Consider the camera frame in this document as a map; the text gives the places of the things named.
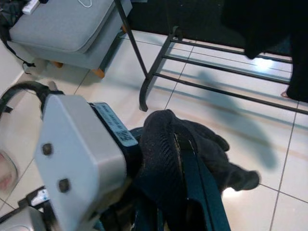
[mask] barcode label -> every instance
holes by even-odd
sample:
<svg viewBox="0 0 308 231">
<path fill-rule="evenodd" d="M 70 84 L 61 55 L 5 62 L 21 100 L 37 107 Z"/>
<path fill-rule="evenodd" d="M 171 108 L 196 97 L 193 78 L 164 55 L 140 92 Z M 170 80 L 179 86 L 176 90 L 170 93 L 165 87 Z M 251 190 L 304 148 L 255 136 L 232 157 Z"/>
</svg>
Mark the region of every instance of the barcode label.
<svg viewBox="0 0 308 231">
<path fill-rule="evenodd" d="M 125 147 L 131 147 L 138 142 L 127 130 L 121 120 L 106 103 L 93 103 L 96 111 L 102 116 L 108 127 Z"/>
<path fill-rule="evenodd" d="M 130 141 L 132 140 L 131 134 L 127 131 L 118 131 L 116 132 L 121 141 Z"/>
</svg>

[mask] metal rack bar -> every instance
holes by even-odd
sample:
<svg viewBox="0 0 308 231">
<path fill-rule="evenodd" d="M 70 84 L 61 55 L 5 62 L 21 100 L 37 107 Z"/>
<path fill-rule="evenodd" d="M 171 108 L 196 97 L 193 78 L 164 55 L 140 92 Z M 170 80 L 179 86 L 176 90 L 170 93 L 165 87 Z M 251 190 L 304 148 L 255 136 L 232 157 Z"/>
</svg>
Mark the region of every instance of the metal rack bar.
<svg viewBox="0 0 308 231">
<path fill-rule="evenodd" d="M 163 74 L 160 74 L 160 73 L 154 73 L 154 75 L 158 76 L 158 77 L 161 77 L 161 78 L 169 79 L 169 80 L 181 83 L 181 84 L 185 84 L 185 85 L 188 85 L 188 86 L 192 86 L 192 87 L 196 87 L 196 88 L 201 88 L 201 89 L 205 89 L 205 90 L 209 90 L 209 91 L 213 91 L 213 92 L 229 95 L 229 96 L 232 96 L 232 97 L 236 97 L 236 98 L 240 98 L 240 99 L 244 99 L 244 100 L 249 100 L 249 101 L 253 101 L 253 102 L 256 102 L 256 103 L 261 103 L 261 104 L 265 104 L 265 105 L 268 105 L 268 106 L 273 106 L 273 107 L 285 109 L 285 110 L 288 110 L 288 111 L 299 112 L 299 113 L 308 115 L 308 111 L 301 110 L 301 109 L 298 109 L 298 108 L 295 108 L 295 107 L 289 107 L 289 106 L 285 106 L 285 105 L 278 104 L 278 103 L 272 103 L 272 102 L 268 102 L 268 101 L 265 101 L 265 100 L 256 99 L 256 98 L 253 98 L 253 97 L 250 97 L 250 96 L 246 96 L 246 95 L 240 95 L 240 94 L 237 94 L 237 93 L 233 93 L 233 92 L 229 92 L 229 91 L 225 91 L 225 90 L 220 90 L 220 89 L 208 87 L 208 86 L 205 86 L 205 85 L 191 83 L 191 82 L 186 81 L 186 80 L 173 78 L 173 77 L 166 76 L 166 75 L 163 75 Z"/>
<path fill-rule="evenodd" d="M 169 60 L 173 60 L 173 61 L 193 64 L 193 65 L 198 65 L 198 66 L 203 66 L 203 67 L 208 67 L 208 68 L 212 68 L 212 69 L 216 69 L 216 70 L 220 70 L 220 71 L 235 73 L 235 74 L 239 74 L 239 75 L 245 75 L 245 76 L 248 76 L 248 77 L 262 79 L 262 80 L 265 80 L 265 81 L 271 81 L 271 82 L 285 84 L 285 85 L 289 84 L 289 81 L 286 81 L 286 80 L 270 78 L 270 77 L 261 76 L 261 75 L 254 74 L 254 73 L 248 73 L 248 72 L 245 72 L 245 71 L 226 68 L 226 67 L 223 67 L 223 66 L 216 66 L 216 65 L 213 65 L 213 64 L 205 64 L 205 63 L 200 63 L 200 62 L 196 62 L 196 61 L 192 61 L 192 60 L 186 60 L 186 59 L 181 59 L 181 58 L 166 55 L 166 52 L 167 52 L 167 50 L 168 50 L 168 48 L 169 48 L 169 46 L 172 42 L 190 45 L 190 46 L 201 47 L 201 48 L 208 48 L 208 49 L 213 49 L 213 50 L 217 50 L 217 51 L 227 51 L 227 52 L 231 52 L 231 53 L 235 53 L 235 54 L 241 54 L 241 55 L 244 54 L 242 51 L 234 51 L 234 50 L 229 50 L 229 49 L 219 48 L 219 47 L 214 48 L 214 47 L 208 46 L 208 45 L 182 41 L 181 40 L 181 34 L 179 33 L 177 26 L 173 27 L 172 33 L 170 33 L 169 36 L 167 37 L 163 47 L 161 48 L 159 54 L 157 55 L 157 57 L 154 61 L 154 64 L 152 65 L 152 67 L 150 69 L 150 72 L 147 72 L 146 67 L 144 65 L 144 62 L 143 62 L 143 59 L 142 59 L 141 54 L 139 52 L 139 49 L 137 47 L 136 40 L 135 40 L 135 38 L 134 38 L 134 36 L 131 32 L 131 29 L 128 25 L 127 18 L 126 18 L 126 15 L 124 13 L 121 2 L 120 2 L 120 0 L 114 0 L 114 2 L 116 4 L 116 7 L 119 10 L 119 14 L 122 18 L 124 27 L 127 30 L 129 39 L 130 39 L 131 44 L 133 46 L 133 49 L 134 49 L 134 51 L 137 55 L 137 58 L 138 58 L 138 61 L 141 65 L 142 71 L 145 75 L 145 80 L 143 82 L 143 85 L 142 85 L 141 90 L 140 90 L 140 95 L 139 95 L 140 107 L 143 111 L 148 110 L 148 107 L 146 105 L 146 97 L 147 97 L 149 91 L 151 90 L 150 86 L 152 84 L 154 84 L 154 79 L 156 77 L 161 77 L 161 78 L 165 78 L 165 79 L 175 81 L 175 82 L 178 82 L 178 83 L 181 83 L 181 84 L 185 84 L 185 85 L 188 85 L 188 86 L 197 87 L 197 88 L 201 88 L 201 89 L 205 89 L 205 90 L 209 90 L 209 91 L 213 91 L 213 92 L 217 92 L 217 93 L 221 93 L 221 94 L 226 94 L 226 95 L 229 95 L 229 96 L 232 96 L 232 97 L 237 97 L 237 98 L 240 98 L 240 99 L 249 100 L 249 101 L 252 101 L 252 102 L 261 103 L 261 104 L 264 104 L 264 105 L 273 106 L 273 107 L 289 110 L 289 111 L 292 111 L 292 112 L 298 112 L 298 113 L 301 113 L 301 114 L 308 115 L 308 111 L 301 110 L 301 109 L 298 109 L 298 108 L 289 107 L 289 106 L 285 106 L 285 105 L 278 104 L 278 103 L 272 103 L 272 102 L 268 102 L 268 101 L 265 101 L 265 100 L 256 99 L 256 98 L 253 98 L 253 97 L 250 97 L 250 96 L 240 95 L 240 94 L 237 94 L 237 93 L 233 93 L 233 92 L 229 92 L 229 91 L 225 91 L 225 90 L 220 90 L 220 89 L 216 89 L 216 88 L 192 83 L 192 82 L 189 82 L 189 81 L 172 78 L 172 77 L 158 73 L 157 70 L 158 70 L 161 62 L 164 59 L 169 59 Z M 283 63 L 292 63 L 289 60 L 280 59 L 280 58 L 276 58 L 276 57 L 267 57 L 265 55 L 259 55 L 258 57 L 266 58 L 266 59 L 270 58 L 272 60 L 275 60 L 275 61 L 278 61 L 278 62 L 283 62 Z"/>
<path fill-rule="evenodd" d="M 126 29 L 127 34 L 128 34 L 129 40 L 131 42 L 131 45 L 133 46 L 133 49 L 134 49 L 134 51 L 136 53 L 136 56 L 137 56 L 137 59 L 138 59 L 138 61 L 140 63 L 141 69 L 142 69 L 144 75 L 147 77 L 148 76 L 148 72 L 147 72 L 146 67 L 144 65 L 144 62 L 143 62 L 143 59 L 141 57 L 140 51 L 138 49 L 138 46 L 137 46 L 136 40 L 134 38 L 134 35 L 133 35 L 133 33 L 132 33 L 131 29 L 130 29 L 129 23 L 127 21 L 126 14 L 125 14 L 124 9 L 123 9 L 122 4 L 121 4 L 121 0 L 114 0 L 114 2 L 115 2 L 115 6 L 117 7 L 117 9 L 119 11 L 120 17 L 122 19 L 123 25 L 124 25 L 124 27 Z"/>
<path fill-rule="evenodd" d="M 205 44 L 191 43 L 191 42 L 186 42 L 186 41 L 176 40 L 176 39 L 172 39 L 171 42 L 180 43 L 180 44 L 189 45 L 189 46 L 200 47 L 200 48 L 207 48 L 207 49 L 212 49 L 212 50 L 216 50 L 216 51 L 224 51 L 224 52 L 229 52 L 229 53 L 233 53 L 233 54 L 244 55 L 243 51 L 237 51 L 237 50 L 227 49 L 227 48 L 223 48 L 223 47 L 213 47 L 213 46 L 209 46 L 209 45 L 205 45 Z M 257 56 L 257 58 L 271 59 L 271 60 L 274 60 L 274 61 L 277 61 L 277 62 L 292 64 L 291 60 L 278 58 L 278 57 L 268 57 L 268 56 L 263 55 L 263 54 L 259 54 Z"/>
<path fill-rule="evenodd" d="M 187 63 L 187 64 L 193 64 L 193 65 L 197 65 L 197 66 L 208 67 L 208 68 L 216 69 L 216 70 L 219 70 L 219 71 L 230 72 L 230 73 L 244 75 L 244 76 L 248 76 L 248 77 L 252 77 L 252 78 L 258 78 L 258 79 L 262 79 L 262 80 L 266 80 L 266 81 L 270 81 L 270 82 L 274 82 L 274 83 L 281 83 L 281 84 L 289 85 L 289 81 L 286 81 L 286 80 L 281 80 L 281 79 L 277 79 L 277 78 L 270 78 L 270 77 L 261 76 L 261 75 L 258 75 L 258 74 L 249 73 L 249 72 L 245 72 L 245 71 L 235 70 L 235 69 L 227 68 L 227 67 L 223 67 L 223 66 L 216 66 L 216 65 L 213 65 L 213 64 L 205 64 L 205 63 L 196 62 L 196 61 L 193 61 L 193 60 L 186 60 L 186 59 L 181 59 L 181 58 L 172 57 L 172 56 L 168 56 L 168 55 L 163 55 L 162 58 L 163 59 L 170 59 L 170 60 L 174 60 L 174 61 L 178 61 L 178 62 L 182 62 L 182 63 Z"/>
</svg>

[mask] gray cushion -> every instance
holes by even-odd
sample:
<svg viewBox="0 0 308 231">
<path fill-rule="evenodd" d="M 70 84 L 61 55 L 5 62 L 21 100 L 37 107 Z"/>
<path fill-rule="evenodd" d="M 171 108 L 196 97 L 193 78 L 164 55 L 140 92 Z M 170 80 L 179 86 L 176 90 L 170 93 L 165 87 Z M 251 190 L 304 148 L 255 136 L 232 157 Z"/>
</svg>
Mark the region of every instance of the gray cushion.
<svg viewBox="0 0 308 231">
<path fill-rule="evenodd" d="M 90 0 L 81 0 L 85 5 Z M 115 7 L 113 0 L 49 0 L 23 15 L 10 30 L 12 41 L 51 51 L 84 53 Z"/>
</svg>

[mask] floor tile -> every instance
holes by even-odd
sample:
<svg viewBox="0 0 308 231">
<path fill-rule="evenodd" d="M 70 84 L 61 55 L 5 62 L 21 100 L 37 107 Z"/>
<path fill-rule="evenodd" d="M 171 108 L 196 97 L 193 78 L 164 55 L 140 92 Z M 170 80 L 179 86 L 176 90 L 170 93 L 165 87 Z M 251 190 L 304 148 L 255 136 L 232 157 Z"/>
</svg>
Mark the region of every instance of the floor tile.
<svg viewBox="0 0 308 231">
<path fill-rule="evenodd" d="M 167 39 L 166 35 L 153 34 L 153 33 L 138 31 L 138 30 L 133 30 L 132 32 L 135 37 L 135 40 L 139 42 L 145 42 L 145 43 L 162 46 Z M 121 38 L 129 39 L 127 34 L 124 34 L 123 36 L 121 36 Z M 191 40 L 191 39 L 183 39 L 183 41 L 191 42 L 191 43 L 196 42 L 195 40 Z M 193 50 L 193 46 L 179 44 L 179 43 L 171 43 L 170 48 L 184 50 L 184 51 Z"/>
<path fill-rule="evenodd" d="M 141 42 L 137 44 L 149 70 L 161 47 Z M 189 56 L 187 51 L 170 49 L 169 52 L 182 58 Z M 179 78 L 183 68 L 182 63 L 166 61 L 160 72 Z M 149 110 L 145 113 L 139 109 L 139 92 L 144 78 L 130 41 L 123 39 L 105 78 L 100 80 L 89 73 L 76 94 L 89 102 L 107 102 L 128 128 L 134 128 L 142 126 L 149 113 L 164 109 L 175 87 L 175 82 L 159 78 L 148 97 Z"/>
<path fill-rule="evenodd" d="M 259 185 L 250 191 L 227 189 L 222 201 L 232 231 L 269 231 L 277 192 Z"/>
<path fill-rule="evenodd" d="M 27 194 L 43 185 L 44 183 L 41 179 L 36 163 L 35 161 L 32 161 L 29 168 L 16 185 L 12 194 L 6 200 L 6 203 L 14 208 L 17 208 L 19 200 L 23 199 Z"/>
<path fill-rule="evenodd" d="M 81 67 L 64 64 L 62 68 L 57 68 L 52 63 L 48 63 L 36 81 L 45 85 L 54 81 L 59 90 L 69 95 L 75 93 L 88 72 L 88 69 Z"/>
<path fill-rule="evenodd" d="M 262 184 L 278 189 L 295 113 L 182 84 L 167 108 L 224 137 L 231 162 L 258 170 Z"/>
<path fill-rule="evenodd" d="M 280 193 L 271 231 L 307 230 L 307 214 L 307 203 Z"/>
<path fill-rule="evenodd" d="M 15 162 L 19 176 L 24 173 L 33 158 L 39 139 L 40 116 L 38 98 L 26 92 L 11 114 L 4 114 L 1 118 L 0 148 Z M 0 192 L 0 198 L 5 200 L 10 192 Z"/>
<path fill-rule="evenodd" d="M 308 202 L 308 115 L 296 114 L 281 191 Z"/>
<path fill-rule="evenodd" d="M 305 111 L 308 111 L 308 103 L 299 102 L 298 108 L 302 109 L 302 110 L 305 110 Z"/>
<path fill-rule="evenodd" d="M 243 69 L 252 70 L 251 67 L 255 67 L 235 61 L 226 62 L 220 58 L 210 57 L 196 53 L 191 53 L 190 60 L 198 62 L 223 64 L 242 70 Z M 273 74 L 277 78 L 280 78 L 286 72 L 278 70 L 263 70 L 262 73 L 266 74 L 270 73 L 271 75 Z M 202 85 L 205 84 L 210 87 L 215 85 L 221 90 L 227 90 L 230 92 L 238 93 L 240 95 L 246 95 L 257 99 L 270 101 L 273 103 L 279 103 L 291 107 L 297 106 L 297 101 L 286 99 L 280 96 L 280 94 L 284 92 L 286 89 L 285 84 L 273 83 L 261 79 L 242 76 L 238 74 L 219 71 L 212 68 L 201 67 L 192 64 L 186 65 L 182 73 L 182 79 Z"/>
<path fill-rule="evenodd" d="M 8 204 L 4 204 L 3 207 L 0 209 L 0 217 L 10 213 L 13 211 L 13 208 L 10 207 Z"/>
<path fill-rule="evenodd" d="M 230 49 L 231 47 L 226 47 L 226 46 L 219 46 L 216 44 L 211 44 L 211 43 L 206 43 L 206 42 L 197 42 L 198 44 L 204 44 L 204 45 L 209 45 L 209 46 L 216 46 L 220 48 L 226 48 Z M 243 49 L 238 49 L 238 48 L 231 48 L 232 50 L 237 50 L 237 51 L 242 51 Z M 200 48 L 200 47 L 194 47 L 193 52 L 199 53 L 199 54 L 205 54 L 213 57 L 219 57 L 223 58 L 226 60 L 234 60 L 237 62 L 241 63 L 246 63 L 246 64 L 251 64 L 255 65 L 258 68 L 270 68 L 270 69 L 277 69 L 277 70 L 282 70 L 286 72 L 291 72 L 292 71 L 292 64 L 287 64 L 287 63 L 282 63 L 282 62 L 277 62 L 277 61 L 271 61 L 270 58 L 269 60 L 263 59 L 263 58 L 255 58 L 255 59 L 248 59 L 245 55 L 241 54 L 234 54 L 230 52 L 224 52 L 224 51 L 217 51 L 214 49 L 207 49 L 207 48 Z"/>
</svg>

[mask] white cable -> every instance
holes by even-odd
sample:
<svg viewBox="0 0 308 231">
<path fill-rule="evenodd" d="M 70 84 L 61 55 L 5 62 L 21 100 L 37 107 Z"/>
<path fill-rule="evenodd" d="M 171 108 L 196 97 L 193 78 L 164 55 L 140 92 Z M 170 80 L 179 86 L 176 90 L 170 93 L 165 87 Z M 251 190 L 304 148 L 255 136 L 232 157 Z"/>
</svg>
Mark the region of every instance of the white cable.
<svg viewBox="0 0 308 231">
<path fill-rule="evenodd" d="M 89 6 L 86 6 L 81 0 L 78 0 L 79 1 L 79 3 L 81 4 L 81 5 L 83 5 L 84 7 L 86 7 L 86 8 L 90 8 L 91 6 L 92 6 L 92 0 L 90 0 L 90 5 Z"/>
</svg>

